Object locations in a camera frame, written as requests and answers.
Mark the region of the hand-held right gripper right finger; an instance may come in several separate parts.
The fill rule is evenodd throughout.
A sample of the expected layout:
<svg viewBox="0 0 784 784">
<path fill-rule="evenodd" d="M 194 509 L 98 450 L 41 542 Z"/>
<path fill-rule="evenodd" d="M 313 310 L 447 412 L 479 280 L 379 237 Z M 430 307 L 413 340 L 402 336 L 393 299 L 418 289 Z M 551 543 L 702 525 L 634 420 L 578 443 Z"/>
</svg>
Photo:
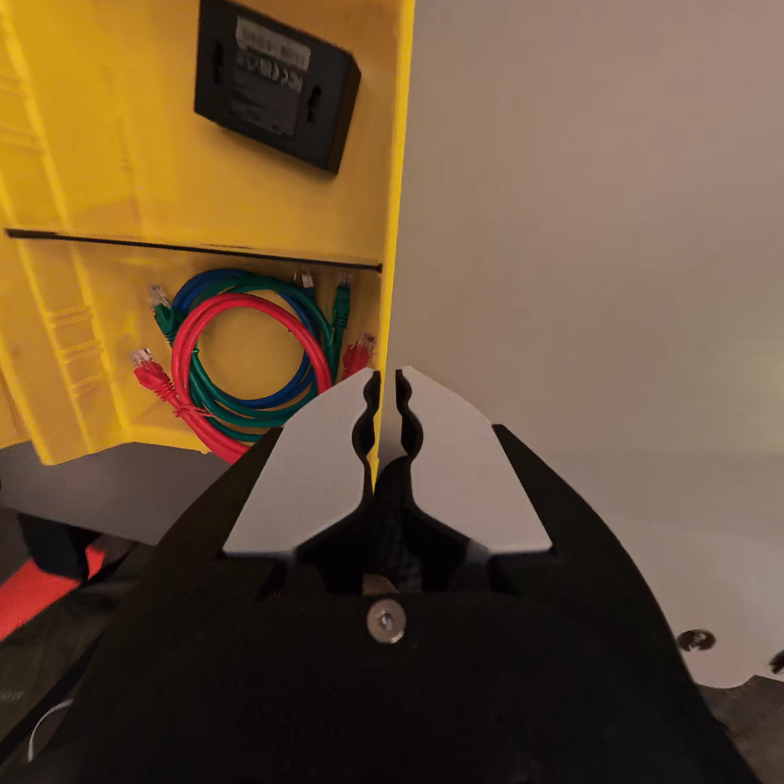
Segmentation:
<svg viewBox="0 0 784 784">
<path fill-rule="evenodd" d="M 396 371 L 408 465 L 404 526 L 422 590 L 447 590 L 463 569 L 546 556 L 553 542 L 491 420 L 414 367 Z"/>
</svg>

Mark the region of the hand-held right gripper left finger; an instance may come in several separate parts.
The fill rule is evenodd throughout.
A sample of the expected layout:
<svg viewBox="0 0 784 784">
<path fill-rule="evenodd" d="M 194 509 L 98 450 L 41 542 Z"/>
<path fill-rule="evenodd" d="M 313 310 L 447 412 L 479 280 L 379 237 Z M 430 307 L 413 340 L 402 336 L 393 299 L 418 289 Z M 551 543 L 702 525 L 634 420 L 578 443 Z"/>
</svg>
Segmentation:
<svg viewBox="0 0 784 784">
<path fill-rule="evenodd" d="M 289 419 L 223 544 L 226 556 L 307 564 L 330 590 L 361 588 L 380 387 L 380 372 L 367 367 Z"/>
</svg>

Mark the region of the yellow plastic bin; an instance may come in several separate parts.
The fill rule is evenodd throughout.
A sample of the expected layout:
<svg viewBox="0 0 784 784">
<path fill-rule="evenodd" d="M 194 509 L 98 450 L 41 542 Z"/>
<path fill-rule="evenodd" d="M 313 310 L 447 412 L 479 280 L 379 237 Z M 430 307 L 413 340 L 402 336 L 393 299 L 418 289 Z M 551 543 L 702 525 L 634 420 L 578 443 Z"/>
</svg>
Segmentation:
<svg viewBox="0 0 784 784">
<path fill-rule="evenodd" d="M 194 112 L 199 2 L 2 2 L 2 229 L 222 246 L 382 263 L 348 271 L 345 343 L 387 359 L 414 2 L 241 2 L 354 55 L 361 71 L 330 176 Z M 2 448 L 55 466 L 123 444 L 207 452 L 134 379 L 130 353 L 169 366 L 148 288 L 173 295 L 218 267 L 315 278 L 339 270 L 2 232 Z"/>
</svg>

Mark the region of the black ethernet switch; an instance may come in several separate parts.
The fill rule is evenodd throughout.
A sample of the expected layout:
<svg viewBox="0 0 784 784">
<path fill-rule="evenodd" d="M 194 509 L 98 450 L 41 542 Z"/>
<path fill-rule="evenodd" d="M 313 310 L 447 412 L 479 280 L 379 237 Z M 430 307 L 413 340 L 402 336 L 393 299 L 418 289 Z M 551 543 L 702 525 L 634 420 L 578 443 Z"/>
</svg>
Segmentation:
<svg viewBox="0 0 784 784">
<path fill-rule="evenodd" d="M 194 112 L 336 175 L 361 71 L 348 51 L 235 2 L 202 1 Z"/>
</svg>

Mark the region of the black bin divider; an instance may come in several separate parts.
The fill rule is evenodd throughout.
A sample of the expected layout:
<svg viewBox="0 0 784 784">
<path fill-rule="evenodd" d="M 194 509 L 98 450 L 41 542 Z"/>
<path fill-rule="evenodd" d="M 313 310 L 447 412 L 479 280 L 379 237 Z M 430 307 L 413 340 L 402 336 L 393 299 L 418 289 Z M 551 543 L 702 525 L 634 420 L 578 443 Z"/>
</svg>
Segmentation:
<svg viewBox="0 0 784 784">
<path fill-rule="evenodd" d="M 269 254 L 248 250 L 231 249 L 222 246 L 195 246 L 178 245 L 154 241 L 141 241 L 121 238 L 102 238 L 94 236 L 80 236 L 74 234 L 62 234 L 56 231 L 47 230 L 26 230 L 14 227 L 4 227 L 2 229 L 6 238 L 18 241 L 61 241 L 76 242 L 90 245 L 103 245 L 123 248 L 160 250 L 167 252 L 188 252 L 200 254 L 202 256 L 225 256 L 228 258 L 242 260 L 259 260 L 278 263 L 299 263 L 315 267 L 324 267 L 343 271 L 372 271 L 382 273 L 384 265 L 382 263 L 352 263 L 344 261 L 329 261 L 307 257 L 281 256 L 279 254 Z"/>
</svg>

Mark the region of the red cloth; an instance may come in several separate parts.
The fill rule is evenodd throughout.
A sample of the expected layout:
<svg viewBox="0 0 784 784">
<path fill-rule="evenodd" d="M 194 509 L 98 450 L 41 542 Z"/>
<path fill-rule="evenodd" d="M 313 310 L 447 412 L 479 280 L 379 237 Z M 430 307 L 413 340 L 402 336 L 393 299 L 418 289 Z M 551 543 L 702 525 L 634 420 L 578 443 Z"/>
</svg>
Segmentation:
<svg viewBox="0 0 784 784">
<path fill-rule="evenodd" d="M 1 641 L 85 584 L 27 560 L 1 585 Z"/>
</svg>

